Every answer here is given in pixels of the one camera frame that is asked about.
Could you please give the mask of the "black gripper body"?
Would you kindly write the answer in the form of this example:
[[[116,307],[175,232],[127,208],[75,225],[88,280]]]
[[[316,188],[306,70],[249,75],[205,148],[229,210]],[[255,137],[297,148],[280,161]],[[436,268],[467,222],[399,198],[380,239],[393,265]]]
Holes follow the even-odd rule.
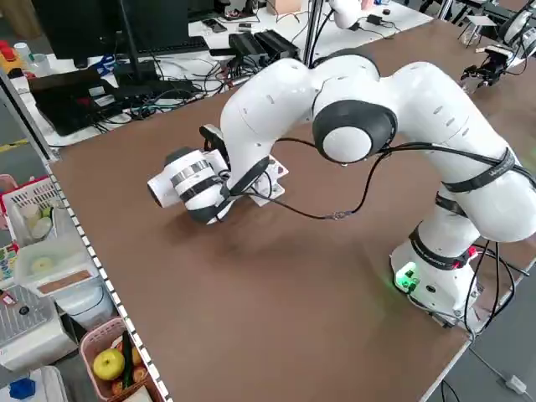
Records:
[[[483,78],[499,78],[506,68],[506,55],[491,53],[482,63],[480,71]]]

